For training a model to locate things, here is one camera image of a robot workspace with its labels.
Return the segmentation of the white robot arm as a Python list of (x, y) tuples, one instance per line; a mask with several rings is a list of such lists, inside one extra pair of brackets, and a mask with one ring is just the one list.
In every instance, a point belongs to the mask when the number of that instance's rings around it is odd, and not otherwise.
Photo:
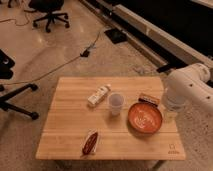
[(166, 78), (162, 103), (168, 110), (180, 111), (191, 101), (212, 114), (213, 88), (207, 85), (210, 77), (210, 69), (201, 63), (172, 71)]

